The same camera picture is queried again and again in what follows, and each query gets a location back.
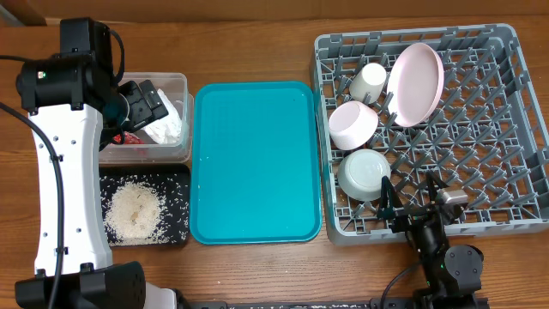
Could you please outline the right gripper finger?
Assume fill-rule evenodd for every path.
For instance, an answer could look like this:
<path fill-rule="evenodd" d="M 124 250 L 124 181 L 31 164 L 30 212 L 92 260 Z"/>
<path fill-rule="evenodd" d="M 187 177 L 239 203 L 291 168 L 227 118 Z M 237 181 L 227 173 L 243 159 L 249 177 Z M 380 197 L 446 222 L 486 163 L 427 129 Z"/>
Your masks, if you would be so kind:
<path fill-rule="evenodd" d="M 381 197 L 379 203 L 379 210 L 386 211 L 394 208 L 402 208 L 403 204 L 398 194 L 395 191 L 395 187 L 392 185 L 388 176 L 382 177 L 381 184 Z"/>
<path fill-rule="evenodd" d="M 430 203 L 437 205 L 444 204 L 444 194 L 447 192 L 449 186 L 431 171 L 426 173 L 426 184 Z"/>

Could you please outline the white paper napkin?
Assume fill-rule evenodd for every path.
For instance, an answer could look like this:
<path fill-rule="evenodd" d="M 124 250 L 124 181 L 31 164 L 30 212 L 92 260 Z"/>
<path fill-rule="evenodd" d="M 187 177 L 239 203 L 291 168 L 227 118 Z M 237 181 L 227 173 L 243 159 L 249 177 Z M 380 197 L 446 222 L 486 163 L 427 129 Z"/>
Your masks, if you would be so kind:
<path fill-rule="evenodd" d="M 157 93 L 161 98 L 164 107 L 168 111 L 168 115 L 161 119 L 155 120 L 143 129 L 146 134 L 158 144 L 175 143 L 181 137 L 182 120 L 179 117 L 177 109 L 166 97 L 163 90 L 159 88 Z"/>

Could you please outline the red foil wrapper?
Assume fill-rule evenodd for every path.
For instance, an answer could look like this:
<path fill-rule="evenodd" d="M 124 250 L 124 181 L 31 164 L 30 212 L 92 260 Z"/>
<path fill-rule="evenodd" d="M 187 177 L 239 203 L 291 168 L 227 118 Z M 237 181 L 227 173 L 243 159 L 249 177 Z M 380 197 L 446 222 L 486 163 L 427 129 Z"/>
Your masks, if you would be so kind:
<path fill-rule="evenodd" d="M 124 145 L 124 144 L 144 144 L 144 141 L 133 133 L 124 132 L 115 135 L 112 138 L 111 144 Z"/>

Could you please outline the grey bowl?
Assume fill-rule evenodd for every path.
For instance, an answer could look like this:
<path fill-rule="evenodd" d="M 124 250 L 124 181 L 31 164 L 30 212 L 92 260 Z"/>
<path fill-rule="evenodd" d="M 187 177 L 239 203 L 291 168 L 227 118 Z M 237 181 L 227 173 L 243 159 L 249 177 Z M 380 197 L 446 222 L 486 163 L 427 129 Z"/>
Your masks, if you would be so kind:
<path fill-rule="evenodd" d="M 360 149 L 345 157 L 337 173 L 340 188 L 352 199 L 370 202 L 381 196 L 382 178 L 390 177 L 386 158 L 371 149 Z"/>

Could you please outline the small pink saucer plate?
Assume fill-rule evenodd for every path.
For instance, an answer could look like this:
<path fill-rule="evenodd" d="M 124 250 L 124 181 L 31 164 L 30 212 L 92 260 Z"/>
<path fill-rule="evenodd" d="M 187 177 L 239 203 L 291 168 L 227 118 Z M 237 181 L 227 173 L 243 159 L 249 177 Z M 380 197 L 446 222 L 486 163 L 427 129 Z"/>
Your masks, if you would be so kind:
<path fill-rule="evenodd" d="M 351 100 L 329 116 L 329 135 L 341 150 L 352 150 L 368 142 L 378 124 L 377 113 L 362 102 Z"/>

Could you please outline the white ceramic cup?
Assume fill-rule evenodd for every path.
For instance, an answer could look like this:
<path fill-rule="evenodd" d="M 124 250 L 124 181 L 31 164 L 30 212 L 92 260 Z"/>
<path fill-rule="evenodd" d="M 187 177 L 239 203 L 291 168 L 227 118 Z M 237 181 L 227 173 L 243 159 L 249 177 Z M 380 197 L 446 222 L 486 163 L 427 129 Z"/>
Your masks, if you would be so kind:
<path fill-rule="evenodd" d="M 381 64 L 367 64 L 353 78 L 349 87 L 350 95 L 354 100 L 371 104 L 382 93 L 386 78 L 387 71 Z"/>

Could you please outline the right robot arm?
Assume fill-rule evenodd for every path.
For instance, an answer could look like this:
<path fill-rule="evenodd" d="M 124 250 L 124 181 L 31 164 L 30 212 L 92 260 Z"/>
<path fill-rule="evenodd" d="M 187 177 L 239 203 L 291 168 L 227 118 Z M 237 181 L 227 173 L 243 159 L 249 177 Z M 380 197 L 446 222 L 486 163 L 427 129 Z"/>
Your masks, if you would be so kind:
<path fill-rule="evenodd" d="M 488 308 L 478 298 L 484 254 L 473 245 L 451 245 L 445 227 L 458 219 L 468 206 L 468 194 L 452 190 L 437 175 L 426 174 L 429 202 L 405 206 L 389 178 L 382 177 L 379 220 L 390 221 L 394 233 L 404 233 L 419 261 L 403 270 L 384 289 L 379 305 L 384 308 L 390 289 L 406 274 L 422 267 L 427 287 L 413 292 L 406 308 Z"/>

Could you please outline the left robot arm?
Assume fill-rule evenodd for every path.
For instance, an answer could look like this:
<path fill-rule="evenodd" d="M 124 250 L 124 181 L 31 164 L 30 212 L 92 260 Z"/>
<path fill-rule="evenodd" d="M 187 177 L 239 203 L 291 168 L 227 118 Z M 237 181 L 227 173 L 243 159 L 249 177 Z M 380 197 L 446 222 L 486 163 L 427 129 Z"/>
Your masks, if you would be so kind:
<path fill-rule="evenodd" d="M 176 289 L 115 264 L 100 202 L 99 153 L 167 115 L 150 81 L 124 82 L 112 62 L 119 35 L 89 18 L 60 23 L 60 51 L 26 59 L 16 79 L 18 119 L 33 132 L 40 230 L 34 276 L 15 285 L 23 308 L 184 308 Z"/>

